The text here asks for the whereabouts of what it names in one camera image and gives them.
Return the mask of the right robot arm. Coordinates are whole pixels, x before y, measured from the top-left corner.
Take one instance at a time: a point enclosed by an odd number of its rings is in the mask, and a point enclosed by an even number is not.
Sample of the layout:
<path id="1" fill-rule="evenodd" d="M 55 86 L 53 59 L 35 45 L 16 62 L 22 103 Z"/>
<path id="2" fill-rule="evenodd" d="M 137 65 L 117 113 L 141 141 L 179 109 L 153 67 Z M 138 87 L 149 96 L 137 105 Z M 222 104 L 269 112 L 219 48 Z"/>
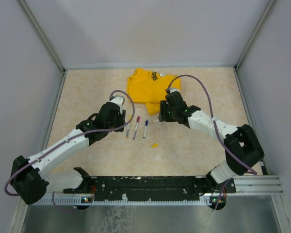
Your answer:
<path id="1" fill-rule="evenodd" d="M 160 122 L 177 122 L 187 128 L 201 131 L 217 139 L 225 150 L 225 160 L 207 174 L 207 187 L 218 192 L 224 182 L 243 175 L 248 171 L 256 174 L 252 167 L 264 158 L 264 151 L 251 126 L 235 126 L 217 120 L 199 107 L 188 106 L 181 94 L 176 91 L 160 101 Z"/>

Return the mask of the white blue-end pen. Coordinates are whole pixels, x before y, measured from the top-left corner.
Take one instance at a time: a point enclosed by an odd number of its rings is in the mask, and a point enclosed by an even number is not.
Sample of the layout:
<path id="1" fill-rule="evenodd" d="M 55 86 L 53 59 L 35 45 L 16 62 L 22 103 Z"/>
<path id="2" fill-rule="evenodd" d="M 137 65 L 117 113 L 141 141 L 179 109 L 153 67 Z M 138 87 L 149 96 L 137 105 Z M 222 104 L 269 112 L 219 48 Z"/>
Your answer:
<path id="1" fill-rule="evenodd" d="M 148 128 L 148 126 L 144 128 L 143 139 L 145 139 L 145 138 L 146 138 L 146 132 L 147 132 L 147 128 Z"/>

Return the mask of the white purple-end pen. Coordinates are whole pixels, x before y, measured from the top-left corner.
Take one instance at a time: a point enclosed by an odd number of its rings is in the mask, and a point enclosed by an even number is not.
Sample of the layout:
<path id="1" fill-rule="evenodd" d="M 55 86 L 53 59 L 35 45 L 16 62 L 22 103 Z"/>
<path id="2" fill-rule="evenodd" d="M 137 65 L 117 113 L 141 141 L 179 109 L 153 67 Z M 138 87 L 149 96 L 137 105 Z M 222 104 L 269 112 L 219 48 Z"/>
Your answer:
<path id="1" fill-rule="evenodd" d="M 134 128 L 134 132 L 133 132 L 133 137 L 132 137 L 133 140 L 135 140 L 135 138 L 136 138 L 136 134 L 137 134 L 138 126 L 139 126 L 139 123 L 136 122 L 136 124 L 135 124 L 135 128 Z"/>

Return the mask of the white yellow whiteboard marker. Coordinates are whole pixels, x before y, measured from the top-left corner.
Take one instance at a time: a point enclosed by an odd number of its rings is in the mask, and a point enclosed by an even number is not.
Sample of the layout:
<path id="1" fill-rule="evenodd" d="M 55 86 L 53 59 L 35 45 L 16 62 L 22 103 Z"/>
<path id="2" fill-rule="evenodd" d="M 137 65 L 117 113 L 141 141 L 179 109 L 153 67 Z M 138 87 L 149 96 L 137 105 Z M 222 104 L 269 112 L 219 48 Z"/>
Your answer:
<path id="1" fill-rule="evenodd" d="M 127 125 L 127 129 L 126 129 L 126 139 L 128 139 L 128 137 L 129 137 L 130 125 L 131 125 L 131 122 Z"/>

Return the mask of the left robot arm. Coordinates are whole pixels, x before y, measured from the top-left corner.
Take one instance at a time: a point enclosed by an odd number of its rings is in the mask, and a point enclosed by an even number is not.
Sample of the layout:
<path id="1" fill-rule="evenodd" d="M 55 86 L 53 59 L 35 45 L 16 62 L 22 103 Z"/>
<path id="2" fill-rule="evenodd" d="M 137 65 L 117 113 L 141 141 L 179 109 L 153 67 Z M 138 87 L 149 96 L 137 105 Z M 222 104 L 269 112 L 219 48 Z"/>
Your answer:
<path id="1" fill-rule="evenodd" d="M 91 180 L 75 169 L 63 176 L 49 174 L 61 162 L 105 138 L 109 132 L 122 132 L 126 116 L 124 101 L 121 96 L 113 97 L 59 142 L 29 158 L 21 155 L 13 161 L 9 184 L 27 205 L 38 202 L 47 192 L 77 189 L 84 193 L 90 189 Z"/>

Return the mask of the small yellow pen cap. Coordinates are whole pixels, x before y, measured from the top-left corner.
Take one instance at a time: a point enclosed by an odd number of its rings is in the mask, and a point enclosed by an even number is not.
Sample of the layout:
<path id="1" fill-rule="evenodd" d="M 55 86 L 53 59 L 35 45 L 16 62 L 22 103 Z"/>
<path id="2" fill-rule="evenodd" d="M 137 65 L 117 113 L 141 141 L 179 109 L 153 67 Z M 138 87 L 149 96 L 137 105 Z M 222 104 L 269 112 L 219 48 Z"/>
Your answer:
<path id="1" fill-rule="evenodd" d="M 151 147 L 152 147 L 152 148 L 156 148 L 158 145 L 159 145 L 159 143 L 155 143 L 155 144 L 153 144 Z"/>

